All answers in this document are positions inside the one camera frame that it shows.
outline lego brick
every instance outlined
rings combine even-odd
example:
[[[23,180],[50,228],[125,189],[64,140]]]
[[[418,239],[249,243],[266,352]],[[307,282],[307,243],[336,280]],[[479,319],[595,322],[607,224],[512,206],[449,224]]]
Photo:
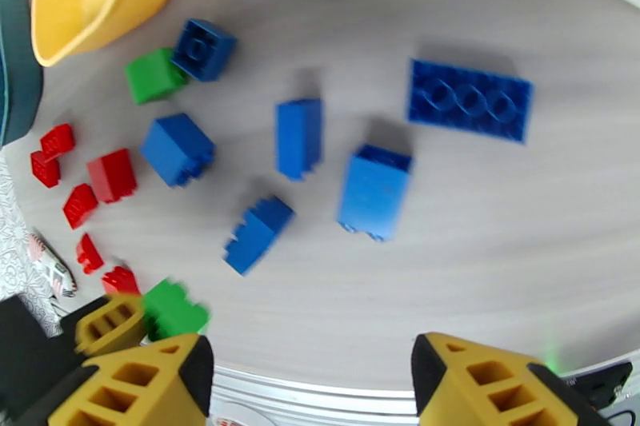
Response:
[[[171,48],[160,48],[133,60],[126,68],[137,106],[165,98],[186,85],[186,75],[171,63]]]
[[[245,274],[280,237],[294,215],[279,198],[259,200],[242,215],[245,223],[234,229],[234,238],[225,246],[225,261]]]
[[[119,149],[86,164],[98,201],[113,203],[138,188],[128,149]]]
[[[218,80],[236,38],[204,19],[187,19],[171,61],[200,82]]]
[[[524,142],[533,92],[521,78],[413,60],[408,118]]]
[[[105,293],[129,293],[140,294],[138,283],[131,269],[117,265],[113,271],[109,271],[102,276],[102,287]]]
[[[40,138],[40,146],[46,161],[61,157],[75,148],[74,130],[69,124],[56,125]]]
[[[322,101],[285,102],[275,112],[276,168],[301,181],[322,159]]]
[[[60,164],[57,160],[46,161],[42,151],[31,153],[31,173],[47,188],[60,183]]]
[[[62,211],[65,213],[66,219],[73,230],[76,230],[84,224],[91,214],[98,207],[94,191],[89,185],[83,183],[71,190],[71,195],[67,199]]]
[[[75,252],[78,256],[78,263],[82,265],[82,271],[85,274],[92,274],[105,264],[105,261],[102,259],[102,256],[100,256],[91,237],[89,237],[87,233],[82,235],[82,239],[78,242]]]
[[[168,186],[185,186],[214,161],[215,144],[178,113],[151,124],[140,152]]]
[[[158,283],[142,300],[153,341],[183,333],[200,333],[209,323],[207,309],[191,303],[185,287],[168,279]]]
[[[364,145],[351,156],[338,222],[348,232],[390,240],[409,184],[411,156]]]

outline wooden table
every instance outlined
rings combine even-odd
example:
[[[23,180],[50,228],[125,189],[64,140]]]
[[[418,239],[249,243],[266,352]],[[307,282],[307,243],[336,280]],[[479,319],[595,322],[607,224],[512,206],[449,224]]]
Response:
[[[238,37],[228,71],[134,106],[125,64],[172,46],[188,17]],[[409,126],[416,56],[533,81],[528,144]],[[412,341],[428,330],[562,369],[637,348],[640,11],[619,0],[172,0],[113,45],[45,73],[33,131],[6,148],[27,222],[69,262],[89,232],[144,290],[167,276],[186,283],[213,311],[219,364],[407,389]],[[325,161],[289,182],[274,170],[274,104],[316,93],[326,103]],[[201,181],[170,189],[136,148],[155,117],[178,111],[218,157]],[[78,148],[47,190],[29,153],[64,121]],[[364,141],[414,155],[397,236],[385,244],[334,222],[347,158]],[[138,192],[71,231],[62,205],[88,181],[85,163],[121,147],[133,149]],[[296,220],[240,277],[223,245],[245,207],[271,192]],[[78,303],[102,291],[100,273],[74,269]]]

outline blue lego plate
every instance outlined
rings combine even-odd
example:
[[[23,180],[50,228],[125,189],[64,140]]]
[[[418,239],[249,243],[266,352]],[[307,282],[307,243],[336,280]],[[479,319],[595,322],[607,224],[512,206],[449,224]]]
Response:
[[[534,86],[521,78],[412,61],[408,118],[524,143]]]

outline patterned fabric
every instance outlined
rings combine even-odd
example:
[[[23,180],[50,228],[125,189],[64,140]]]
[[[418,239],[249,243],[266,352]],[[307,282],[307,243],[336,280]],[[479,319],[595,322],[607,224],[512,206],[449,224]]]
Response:
[[[4,154],[0,152],[0,301],[20,295],[47,334],[58,333],[58,315],[49,302],[51,287],[31,264],[26,225]]]

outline black cable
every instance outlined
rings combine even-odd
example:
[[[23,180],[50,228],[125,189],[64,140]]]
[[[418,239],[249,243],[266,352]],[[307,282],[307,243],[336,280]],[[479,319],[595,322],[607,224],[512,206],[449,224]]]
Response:
[[[635,426],[635,417],[636,417],[636,415],[635,415],[635,412],[631,411],[630,409],[627,409],[625,411],[616,412],[612,416],[609,416],[608,418],[606,418],[606,420],[611,422],[611,420],[613,418],[622,416],[623,414],[628,414],[630,416],[631,422],[629,422],[629,426]]]

